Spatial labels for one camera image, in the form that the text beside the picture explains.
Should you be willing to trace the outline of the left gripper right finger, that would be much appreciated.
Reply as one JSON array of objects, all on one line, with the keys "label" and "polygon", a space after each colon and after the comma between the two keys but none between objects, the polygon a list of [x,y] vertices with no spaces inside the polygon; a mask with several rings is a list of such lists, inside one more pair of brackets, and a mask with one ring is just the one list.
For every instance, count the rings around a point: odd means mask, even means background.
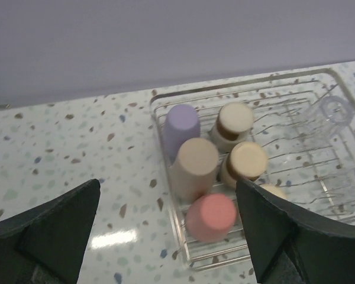
[{"label": "left gripper right finger", "polygon": [[235,192],[257,283],[355,283],[355,226],[242,177]]}]

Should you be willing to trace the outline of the steel cup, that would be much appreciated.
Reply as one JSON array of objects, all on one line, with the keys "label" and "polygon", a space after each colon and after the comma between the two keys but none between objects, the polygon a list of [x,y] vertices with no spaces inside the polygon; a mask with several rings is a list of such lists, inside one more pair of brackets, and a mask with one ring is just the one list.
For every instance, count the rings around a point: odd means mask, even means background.
[{"label": "steel cup", "polygon": [[238,143],[222,162],[220,181],[233,189],[239,178],[255,181],[267,170],[268,160],[266,151],[257,143]]},{"label": "steel cup", "polygon": [[225,104],[210,130],[211,140],[220,151],[229,152],[247,138],[253,124],[254,113],[246,104]]},{"label": "steel cup", "polygon": [[268,191],[268,192],[270,192],[270,193],[272,193],[272,194],[284,199],[284,200],[287,200],[286,194],[278,186],[271,185],[271,184],[262,184],[262,185],[260,185],[260,187],[265,189],[266,191]]}]

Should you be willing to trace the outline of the red plastic cup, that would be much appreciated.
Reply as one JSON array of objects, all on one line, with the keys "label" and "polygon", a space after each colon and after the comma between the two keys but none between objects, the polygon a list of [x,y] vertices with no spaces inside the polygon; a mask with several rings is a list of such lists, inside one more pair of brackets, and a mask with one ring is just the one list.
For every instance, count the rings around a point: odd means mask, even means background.
[{"label": "red plastic cup", "polygon": [[237,208],[229,197],[211,193],[200,197],[189,207],[185,227],[198,241],[214,243],[227,236],[237,217]]}]

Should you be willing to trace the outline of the clear glass cup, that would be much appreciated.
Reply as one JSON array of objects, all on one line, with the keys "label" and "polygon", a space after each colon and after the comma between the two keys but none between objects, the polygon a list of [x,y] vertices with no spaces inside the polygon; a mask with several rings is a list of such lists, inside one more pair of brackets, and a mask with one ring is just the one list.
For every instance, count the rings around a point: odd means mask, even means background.
[{"label": "clear glass cup", "polygon": [[354,118],[353,107],[339,96],[326,96],[303,110],[295,126],[299,137],[311,145],[320,145],[348,127]]}]

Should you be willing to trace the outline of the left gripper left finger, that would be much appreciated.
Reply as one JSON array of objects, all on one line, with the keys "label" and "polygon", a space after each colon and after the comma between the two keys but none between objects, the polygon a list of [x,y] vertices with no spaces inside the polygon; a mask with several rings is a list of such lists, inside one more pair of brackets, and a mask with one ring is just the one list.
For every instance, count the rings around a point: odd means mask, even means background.
[{"label": "left gripper left finger", "polygon": [[0,221],[0,283],[76,283],[100,188],[91,179]]}]

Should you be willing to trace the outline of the beige plastic cup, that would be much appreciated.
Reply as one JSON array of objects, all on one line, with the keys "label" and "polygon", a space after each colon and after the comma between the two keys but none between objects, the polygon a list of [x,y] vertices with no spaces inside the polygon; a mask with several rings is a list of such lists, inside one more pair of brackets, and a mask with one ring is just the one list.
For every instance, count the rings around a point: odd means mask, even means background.
[{"label": "beige plastic cup", "polygon": [[214,184],[219,159],[219,151],[205,138],[184,142],[170,168],[177,197],[191,203],[207,194]]}]

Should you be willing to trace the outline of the purple plastic cup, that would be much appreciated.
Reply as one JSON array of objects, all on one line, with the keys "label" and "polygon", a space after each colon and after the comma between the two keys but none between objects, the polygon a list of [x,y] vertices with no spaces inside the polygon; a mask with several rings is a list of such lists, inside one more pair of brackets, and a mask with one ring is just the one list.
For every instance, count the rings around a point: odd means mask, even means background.
[{"label": "purple plastic cup", "polygon": [[162,130],[163,145],[167,156],[174,161],[181,145],[191,138],[200,137],[198,113],[188,104],[171,108],[166,115]]}]

